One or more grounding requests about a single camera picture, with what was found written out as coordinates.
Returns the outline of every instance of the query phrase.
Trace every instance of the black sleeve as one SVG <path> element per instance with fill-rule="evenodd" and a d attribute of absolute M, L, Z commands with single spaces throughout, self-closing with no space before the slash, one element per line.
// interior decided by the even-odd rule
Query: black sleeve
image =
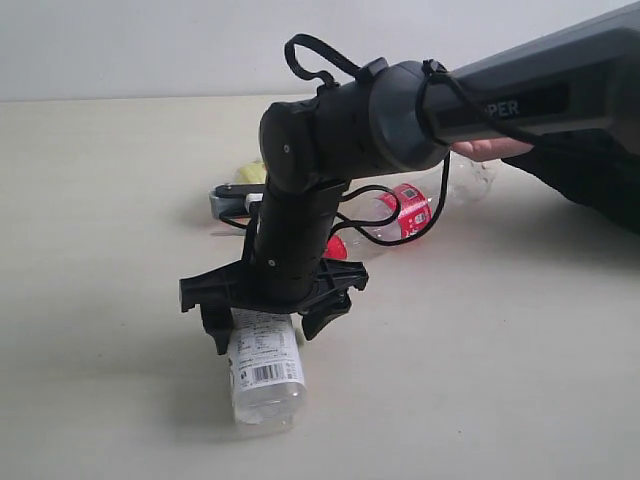
<path fill-rule="evenodd" d="M 599 150 L 625 151 L 603 130 L 563 133 L 560 137 Z M 621 227 L 640 234 L 640 181 L 622 174 L 613 165 L 607 162 L 596 165 L 536 148 L 503 162 L 534 175 L 572 202 L 593 208 Z"/>

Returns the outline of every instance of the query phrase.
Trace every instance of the black device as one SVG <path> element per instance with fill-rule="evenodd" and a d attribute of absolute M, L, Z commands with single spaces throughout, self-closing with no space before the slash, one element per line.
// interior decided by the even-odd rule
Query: black device
<path fill-rule="evenodd" d="M 327 71 L 308 72 L 296 46 L 354 80 L 339 85 Z M 285 58 L 298 77 L 322 84 L 314 98 L 274 103 L 262 117 L 267 181 L 242 257 L 180 281 L 182 311 L 200 305 L 219 354 L 234 308 L 299 313 L 307 339 L 349 311 L 349 288 L 364 289 L 368 274 L 361 263 L 323 258 L 327 241 L 340 228 L 390 223 L 400 209 L 398 202 L 381 222 L 346 221 L 338 207 L 353 198 L 345 194 L 354 179 L 426 170 L 444 159 L 446 194 L 449 145 L 500 136 L 610 162 L 640 178 L 640 3 L 452 72 L 434 60 L 389 66 L 379 58 L 358 67 L 308 35 L 291 39 Z M 587 128 L 607 130 L 629 154 L 543 136 Z M 335 224 L 336 216 L 345 221 Z"/>

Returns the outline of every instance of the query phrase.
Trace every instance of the plastic bottle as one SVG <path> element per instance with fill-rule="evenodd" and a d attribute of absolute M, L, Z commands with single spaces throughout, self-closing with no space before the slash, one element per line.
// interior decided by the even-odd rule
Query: plastic bottle
<path fill-rule="evenodd" d="M 447 190 L 447 208 L 460 206 L 483 199 L 490 191 L 497 175 L 499 162 L 472 162 L 463 157 L 452 156 Z M 392 190 L 400 198 L 402 210 L 398 219 L 384 227 L 368 227 L 374 237 L 393 241 L 415 235 L 431 220 L 440 200 L 441 169 L 411 182 L 403 182 Z M 348 217 L 353 220 L 382 220 L 395 210 L 393 195 L 384 193 L 377 197 L 362 197 L 352 200 Z M 352 228 L 341 230 L 329 240 L 325 256 L 338 260 L 364 262 L 388 251 L 388 247 L 376 245 Z"/>
<path fill-rule="evenodd" d="M 234 310 L 228 357 L 233 415 L 242 436 L 289 430 L 307 398 L 290 315 Z"/>

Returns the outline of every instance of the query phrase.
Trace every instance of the human hand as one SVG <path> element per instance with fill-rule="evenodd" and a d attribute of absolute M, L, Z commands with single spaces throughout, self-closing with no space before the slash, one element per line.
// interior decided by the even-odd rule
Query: human hand
<path fill-rule="evenodd" d="M 475 162 L 487 162 L 498 158 L 515 157 L 529 152 L 532 148 L 532 145 L 511 138 L 475 140 L 473 142 L 458 142 L 451 145 L 453 152 Z"/>

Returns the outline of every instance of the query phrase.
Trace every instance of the table surface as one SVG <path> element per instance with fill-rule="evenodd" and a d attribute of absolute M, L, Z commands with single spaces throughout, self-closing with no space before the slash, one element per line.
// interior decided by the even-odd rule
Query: table surface
<path fill-rule="evenodd" d="M 0 477 L 637 479 L 640 240 L 507 166 L 302 347 L 299 427 L 234 438 L 177 285 L 238 257 L 207 193 L 273 100 L 0 105 Z"/>

